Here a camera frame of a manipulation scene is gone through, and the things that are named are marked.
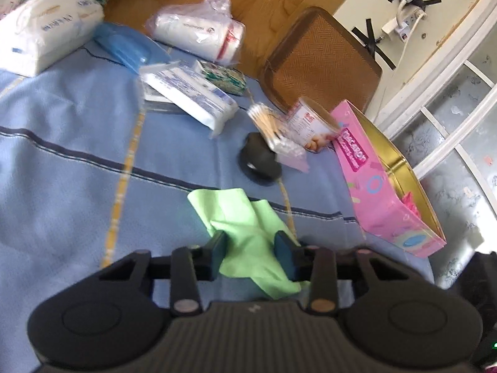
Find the green cloth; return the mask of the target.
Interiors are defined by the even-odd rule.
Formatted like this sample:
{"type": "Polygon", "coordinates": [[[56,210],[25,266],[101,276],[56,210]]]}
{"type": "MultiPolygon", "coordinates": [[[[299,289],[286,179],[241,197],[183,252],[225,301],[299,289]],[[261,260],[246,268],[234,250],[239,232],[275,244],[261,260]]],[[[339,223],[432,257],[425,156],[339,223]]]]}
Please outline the green cloth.
{"type": "Polygon", "coordinates": [[[306,287],[290,281],[274,255],[278,232],[297,238],[269,201],[251,201],[244,190],[194,190],[187,195],[210,236],[227,233],[227,253],[220,267],[228,278],[249,278],[266,295],[281,299],[306,287]]]}

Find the black round object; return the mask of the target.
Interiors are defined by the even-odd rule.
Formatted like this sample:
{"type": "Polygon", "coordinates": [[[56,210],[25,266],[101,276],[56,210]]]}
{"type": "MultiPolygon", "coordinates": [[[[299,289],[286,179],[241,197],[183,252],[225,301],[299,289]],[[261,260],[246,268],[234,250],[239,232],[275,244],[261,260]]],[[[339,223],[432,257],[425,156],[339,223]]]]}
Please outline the black round object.
{"type": "Polygon", "coordinates": [[[238,166],[256,184],[269,186],[282,175],[281,164],[259,132],[249,133],[238,152],[238,166]]]}

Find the cotton swab box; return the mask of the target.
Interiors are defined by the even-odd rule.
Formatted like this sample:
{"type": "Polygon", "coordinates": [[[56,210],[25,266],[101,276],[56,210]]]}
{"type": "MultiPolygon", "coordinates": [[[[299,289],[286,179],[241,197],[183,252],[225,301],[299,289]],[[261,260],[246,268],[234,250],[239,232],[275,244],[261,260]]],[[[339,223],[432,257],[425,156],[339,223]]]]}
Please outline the cotton swab box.
{"type": "Polygon", "coordinates": [[[248,116],[269,149],[276,154],[279,163],[303,173],[309,171],[306,150],[297,142],[296,133],[277,112],[262,103],[255,103],[249,106],[248,116]]]}

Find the white blue wipes pack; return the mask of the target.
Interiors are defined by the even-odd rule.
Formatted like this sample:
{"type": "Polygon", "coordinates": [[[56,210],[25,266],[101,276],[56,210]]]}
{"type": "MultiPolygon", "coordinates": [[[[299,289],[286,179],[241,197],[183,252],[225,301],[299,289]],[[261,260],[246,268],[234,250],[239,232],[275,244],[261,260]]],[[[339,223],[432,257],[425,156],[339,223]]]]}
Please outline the white blue wipes pack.
{"type": "Polygon", "coordinates": [[[144,66],[139,75],[143,83],[208,127],[212,136],[220,135],[238,110],[233,98],[183,62],[144,66]]]}

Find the green patterned tissue packet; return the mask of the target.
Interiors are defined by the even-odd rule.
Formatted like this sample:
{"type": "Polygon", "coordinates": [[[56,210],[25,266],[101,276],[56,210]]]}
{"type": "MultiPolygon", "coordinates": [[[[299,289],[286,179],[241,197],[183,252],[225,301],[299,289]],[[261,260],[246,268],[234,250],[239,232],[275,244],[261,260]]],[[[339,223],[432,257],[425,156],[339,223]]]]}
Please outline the green patterned tissue packet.
{"type": "Polygon", "coordinates": [[[203,60],[197,60],[193,69],[225,93],[237,96],[245,95],[247,83],[241,71],[203,60]]]}

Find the pink gold tin box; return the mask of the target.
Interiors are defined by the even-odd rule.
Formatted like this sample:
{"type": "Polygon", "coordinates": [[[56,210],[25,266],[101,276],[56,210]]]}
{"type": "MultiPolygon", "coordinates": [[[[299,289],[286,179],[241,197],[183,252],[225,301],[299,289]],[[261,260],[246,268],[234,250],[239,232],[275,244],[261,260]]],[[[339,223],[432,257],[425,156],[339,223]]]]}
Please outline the pink gold tin box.
{"type": "Polygon", "coordinates": [[[393,144],[345,100],[331,112],[333,141],[362,229],[419,258],[446,245],[426,194],[393,144]]]}

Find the blue striped tablecloth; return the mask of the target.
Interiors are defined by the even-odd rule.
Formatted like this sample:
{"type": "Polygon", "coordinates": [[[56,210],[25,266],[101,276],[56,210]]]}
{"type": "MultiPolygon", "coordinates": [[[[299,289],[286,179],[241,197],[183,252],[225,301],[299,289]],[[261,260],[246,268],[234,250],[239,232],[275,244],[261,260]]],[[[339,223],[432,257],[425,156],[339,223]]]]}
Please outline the blue striped tablecloth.
{"type": "MultiPolygon", "coordinates": [[[[265,100],[256,81],[248,86],[251,95],[216,137],[188,115],[144,117],[114,258],[203,244],[208,234],[188,193],[239,188],[291,216],[300,239],[337,249],[364,244],[432,279],[427,259],[361,230],[334,151],[309,155],[306,173],[285,168],[280,184],[243,174],[238,152],[253,131],[246,110],[265,100]]],[[[99,269],[140,108],[135,74],[93,42],[37,77],[2,72],[2,371],[36,368],[26,334],[31,312],[99,269]]]]}

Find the round baby print tin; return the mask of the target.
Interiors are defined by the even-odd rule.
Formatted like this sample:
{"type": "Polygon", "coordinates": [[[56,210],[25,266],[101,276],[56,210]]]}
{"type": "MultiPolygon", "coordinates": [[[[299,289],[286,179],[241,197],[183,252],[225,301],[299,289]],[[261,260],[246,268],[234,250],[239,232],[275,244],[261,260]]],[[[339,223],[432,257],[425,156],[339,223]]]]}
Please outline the round baby print tin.
{"type": "Polygon", "coordinates": [[[301,96],[286,115],[286,122],[307,151],[318,153],[340,134],[335,118],[315,100],[301,96]]]}

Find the clear flat plastic case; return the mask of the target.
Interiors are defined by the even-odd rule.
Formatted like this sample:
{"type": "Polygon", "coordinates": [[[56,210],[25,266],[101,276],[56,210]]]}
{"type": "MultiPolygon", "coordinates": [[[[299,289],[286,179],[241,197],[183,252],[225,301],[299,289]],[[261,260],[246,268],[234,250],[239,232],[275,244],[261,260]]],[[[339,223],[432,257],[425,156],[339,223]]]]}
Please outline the clear flat plastic case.
{"type": "Polygon", "coordinates": [[[179,106],[161,95],[146,83],[142,83],[142,107],[145,111],[159,112],[170,115],[184,115],[179,106]]]}

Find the blue plastic case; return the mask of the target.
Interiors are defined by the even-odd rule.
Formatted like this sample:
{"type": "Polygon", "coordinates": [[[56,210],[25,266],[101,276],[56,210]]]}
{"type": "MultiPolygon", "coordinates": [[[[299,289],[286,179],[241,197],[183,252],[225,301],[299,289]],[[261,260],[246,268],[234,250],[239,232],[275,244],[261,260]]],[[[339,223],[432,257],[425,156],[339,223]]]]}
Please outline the blue plastic case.
{"type": "Polygon", "coordinates": [[[135,74],[142,67],[171,62],[170,55],[161,45],[124,25],[104,22],[94,31],[93,40],[135,74]]]}

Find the bagged white paper cups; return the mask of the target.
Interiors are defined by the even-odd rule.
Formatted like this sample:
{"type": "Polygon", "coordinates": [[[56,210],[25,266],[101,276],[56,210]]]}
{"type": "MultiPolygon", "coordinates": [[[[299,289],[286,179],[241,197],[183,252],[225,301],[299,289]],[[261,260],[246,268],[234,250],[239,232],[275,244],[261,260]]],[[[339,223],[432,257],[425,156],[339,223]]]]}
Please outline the bagged white paper cups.
{"type": "Polygon", "coordinates": [[[146,22],[150,37],[224,67],[239,63],[245,25],[232,17],[231,0],[167,5],[146,22]]]}

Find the white power strip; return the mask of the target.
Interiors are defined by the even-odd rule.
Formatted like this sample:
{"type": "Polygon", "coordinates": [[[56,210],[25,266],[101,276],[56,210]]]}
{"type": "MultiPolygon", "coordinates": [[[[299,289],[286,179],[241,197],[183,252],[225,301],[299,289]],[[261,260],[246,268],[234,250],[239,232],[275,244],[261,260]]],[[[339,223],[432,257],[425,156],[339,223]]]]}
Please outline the white power strip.
{"type": "Polygon", "coordinates": [[[419,7],[408,7],[403,11],[401,18],[402,24],[399,25],[396,18],[390,19],[385,25],[381,27],[381,35],[393,39],[396,35],[402,42],[405,42],[414,27],[414,24],[419,18],[426,16],[426,12],[419,7]]]}

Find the white tissue pack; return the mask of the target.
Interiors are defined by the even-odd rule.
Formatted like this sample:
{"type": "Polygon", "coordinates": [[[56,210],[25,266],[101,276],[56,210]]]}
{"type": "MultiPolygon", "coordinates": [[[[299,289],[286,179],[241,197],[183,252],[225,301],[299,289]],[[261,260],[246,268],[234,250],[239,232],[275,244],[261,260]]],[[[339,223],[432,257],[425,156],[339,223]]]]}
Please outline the white tissue pack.
{"type": "Polygon", "coordinates": [[[96,0],[27,0],[1,20],[1,69],[35,77],[93,37],[96,0]]]}

